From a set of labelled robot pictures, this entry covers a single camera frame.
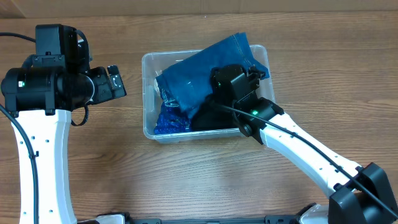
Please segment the black banded cloth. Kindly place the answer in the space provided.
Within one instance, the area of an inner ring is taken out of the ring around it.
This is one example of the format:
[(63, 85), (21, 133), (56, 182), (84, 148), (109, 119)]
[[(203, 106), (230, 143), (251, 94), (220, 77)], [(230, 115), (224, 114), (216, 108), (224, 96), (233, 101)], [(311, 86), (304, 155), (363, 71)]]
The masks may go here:
[(202, 104), (191, 120), (192, 131), (231, 128), (236, 128), (231, 112), (220, 109), (214, 101), (207, 101)]

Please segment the blue denim cloth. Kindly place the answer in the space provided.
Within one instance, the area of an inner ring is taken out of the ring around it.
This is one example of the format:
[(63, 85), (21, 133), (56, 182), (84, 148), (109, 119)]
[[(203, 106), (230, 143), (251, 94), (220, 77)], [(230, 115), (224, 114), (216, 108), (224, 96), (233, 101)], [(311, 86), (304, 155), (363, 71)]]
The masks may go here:
[(241, 65), (245, 70), (255, 67), (263, 72), (262, 79), (270, 77), (268, 68), (254, 58), (246, 34), (236, 33), (166, 68), (156, 78), (163, 104), (192, 118), (205, 98), (213, 93), (212, 69), (232, 64)]

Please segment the blue green sequin cloth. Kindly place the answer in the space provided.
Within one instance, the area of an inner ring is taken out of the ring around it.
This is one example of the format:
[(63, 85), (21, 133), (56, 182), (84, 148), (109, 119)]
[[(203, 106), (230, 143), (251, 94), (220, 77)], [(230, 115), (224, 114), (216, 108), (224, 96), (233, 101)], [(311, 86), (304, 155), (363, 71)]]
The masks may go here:
[(192, 131), (192, 122), (179, 107), (169, 107), (161, 104), (159, 117), (154, 128), (154, 134), (187, 133)]

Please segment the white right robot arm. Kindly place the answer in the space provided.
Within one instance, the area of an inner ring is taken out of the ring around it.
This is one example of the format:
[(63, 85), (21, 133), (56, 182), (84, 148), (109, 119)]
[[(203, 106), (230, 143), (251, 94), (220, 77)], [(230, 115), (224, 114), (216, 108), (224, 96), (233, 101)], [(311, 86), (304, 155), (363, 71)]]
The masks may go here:
[(247, 137), (271, 148), (305, 173), (328, 198), (313, 204), (296, 223), (394, 223), (397, 202), (385, 171), (366, 167), (326, 147), (306, 133), (273, 101), (258, 97), (264, 73), (251, 67), (227, 65), (211, 71), (211, 107), (231, 113)]

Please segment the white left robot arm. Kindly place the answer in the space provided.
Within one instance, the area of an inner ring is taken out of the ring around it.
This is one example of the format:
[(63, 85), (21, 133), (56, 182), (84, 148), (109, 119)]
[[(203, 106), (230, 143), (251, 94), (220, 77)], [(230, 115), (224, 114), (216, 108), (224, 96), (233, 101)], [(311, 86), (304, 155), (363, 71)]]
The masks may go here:
[(72, 111), (124, 97), (118, 67), (12, 68), (1, 90), (19, 152), (20, 223), (77, 223), (68, 172)]

